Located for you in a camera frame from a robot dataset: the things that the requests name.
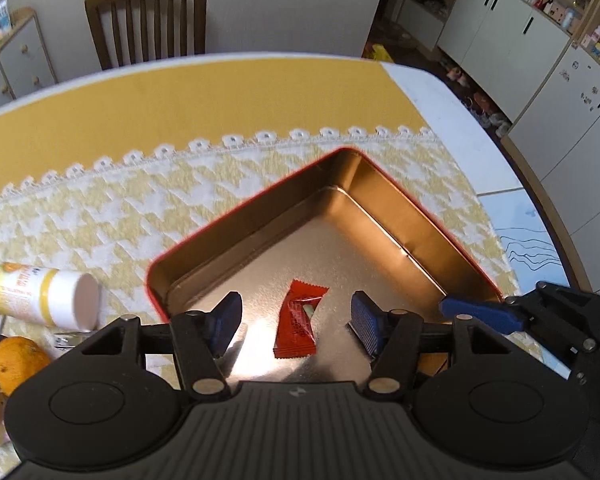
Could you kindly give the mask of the red candy wrapper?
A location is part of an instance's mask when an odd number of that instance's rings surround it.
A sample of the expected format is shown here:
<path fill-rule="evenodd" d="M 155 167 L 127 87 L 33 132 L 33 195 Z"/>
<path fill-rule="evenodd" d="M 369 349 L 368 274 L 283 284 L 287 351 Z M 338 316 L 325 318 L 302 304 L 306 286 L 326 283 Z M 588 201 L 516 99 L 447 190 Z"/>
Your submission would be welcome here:
<path fill-rule="evenodd" d="M 328 288 L 293 280 L 279 309 L 273 353 L 276 359 L 314 356 L 316 341 L 311 320 Z"/>

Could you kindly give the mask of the white yellow supplement bottle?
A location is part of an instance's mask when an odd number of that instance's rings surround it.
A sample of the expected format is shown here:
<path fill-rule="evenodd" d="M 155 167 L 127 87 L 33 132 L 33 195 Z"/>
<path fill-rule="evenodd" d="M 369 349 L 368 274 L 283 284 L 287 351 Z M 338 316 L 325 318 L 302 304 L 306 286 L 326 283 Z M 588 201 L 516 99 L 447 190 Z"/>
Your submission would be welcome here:
<path fill-rule="evenodd" d="M 0 314 L 48 327 L 90 332 L 98 323 L 100 287 L 94 276 L 40 266 L 0 263 Z"/>

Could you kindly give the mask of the orange fruit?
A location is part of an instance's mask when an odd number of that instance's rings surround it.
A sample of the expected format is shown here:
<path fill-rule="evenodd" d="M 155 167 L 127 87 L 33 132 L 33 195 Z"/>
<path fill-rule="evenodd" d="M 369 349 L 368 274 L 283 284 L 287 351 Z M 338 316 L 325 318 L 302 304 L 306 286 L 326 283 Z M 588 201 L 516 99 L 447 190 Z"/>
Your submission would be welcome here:
<path fill-rule="evenodd" d="M 26 380 L 38 374 L 52 360 L 35 341 L 7 337 L 0 341 L 0 390 L 10 396 Z"/>

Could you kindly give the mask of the red square metal tin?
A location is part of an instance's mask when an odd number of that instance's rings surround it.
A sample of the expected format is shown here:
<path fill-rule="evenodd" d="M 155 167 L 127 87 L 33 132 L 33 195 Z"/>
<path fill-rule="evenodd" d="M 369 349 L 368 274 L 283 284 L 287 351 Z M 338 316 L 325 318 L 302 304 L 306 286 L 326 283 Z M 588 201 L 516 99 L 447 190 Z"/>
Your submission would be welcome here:
<path fill-rule="evenodd" d="M 312 321 L 317 352 L 280 360 L 278 311 L 293 281 L 326 288 Z M 501 292 L 442 224 L 374 162 L 340 148 L 212 221 L 151 263 L 148 295 L 164 318 L 242 296 L 225 357 L 230 382 L 365 382 L 370 359 L 349 328 L 358 290 L 379 307 L 442 319 L 446 296 Z"/>

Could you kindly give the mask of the silver nail clipper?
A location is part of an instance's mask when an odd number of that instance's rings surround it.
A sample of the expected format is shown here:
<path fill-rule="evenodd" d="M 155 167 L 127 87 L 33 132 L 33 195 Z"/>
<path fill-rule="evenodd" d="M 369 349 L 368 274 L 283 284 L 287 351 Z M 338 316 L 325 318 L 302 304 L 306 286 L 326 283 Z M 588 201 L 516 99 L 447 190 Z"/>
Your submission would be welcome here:
<path fill-rule="evenodd" d="M 56 333 L 53 336 L 53 347 L 57 350 L 68 351 L 76 348 L 93 335 L 93 332 Z"/>

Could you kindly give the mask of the yellow houndstooth table mat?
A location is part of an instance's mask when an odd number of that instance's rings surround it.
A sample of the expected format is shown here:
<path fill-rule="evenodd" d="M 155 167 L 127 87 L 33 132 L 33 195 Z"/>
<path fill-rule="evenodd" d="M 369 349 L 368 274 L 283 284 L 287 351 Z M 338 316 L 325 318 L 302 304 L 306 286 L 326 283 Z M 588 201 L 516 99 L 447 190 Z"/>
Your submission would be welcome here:
<path fill-rule="evenodd" d="M 370 156 L 506 294 L 504 218 L 530 203 L 436 75 L 309 55 L 230 55 L 76 79 L 0 110 L 0 263 L 92 274 L 100 320 L 158 318 L 152 260 L 337 148 Z"/>

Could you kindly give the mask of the wooden slatted chair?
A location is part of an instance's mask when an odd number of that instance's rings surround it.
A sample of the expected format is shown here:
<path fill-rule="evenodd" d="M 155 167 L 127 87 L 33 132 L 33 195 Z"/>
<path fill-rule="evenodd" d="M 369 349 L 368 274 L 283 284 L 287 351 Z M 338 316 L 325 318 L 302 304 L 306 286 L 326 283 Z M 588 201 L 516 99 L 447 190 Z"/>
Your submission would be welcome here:
<path fill-rule="evenodd" d="M 208 0 L 84 0 L 103 70 L 207 52 Z"/>

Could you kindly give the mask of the white drawer sideboard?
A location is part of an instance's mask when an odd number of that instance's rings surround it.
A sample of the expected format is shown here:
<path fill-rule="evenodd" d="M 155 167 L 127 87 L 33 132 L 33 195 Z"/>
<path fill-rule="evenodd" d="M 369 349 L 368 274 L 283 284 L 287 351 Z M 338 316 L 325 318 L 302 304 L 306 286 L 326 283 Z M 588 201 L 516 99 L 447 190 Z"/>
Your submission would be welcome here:
<path fill-rule="evenodd" d="M 35 10 L 15 10 L 0 41 L 0 106 L 57 83 Z"/>

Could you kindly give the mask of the white wall cabinet unit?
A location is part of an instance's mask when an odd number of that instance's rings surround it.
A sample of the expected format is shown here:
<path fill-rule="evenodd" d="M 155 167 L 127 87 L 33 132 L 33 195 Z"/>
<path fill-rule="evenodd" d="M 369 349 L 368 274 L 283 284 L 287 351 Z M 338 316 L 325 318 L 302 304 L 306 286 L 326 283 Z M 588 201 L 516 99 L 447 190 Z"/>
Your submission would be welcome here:
<path fill-rule="evenodd" d="M 504 114 L 505 151 L 600 292 L 600 0 L 389 0 L 387 13 Z"/>

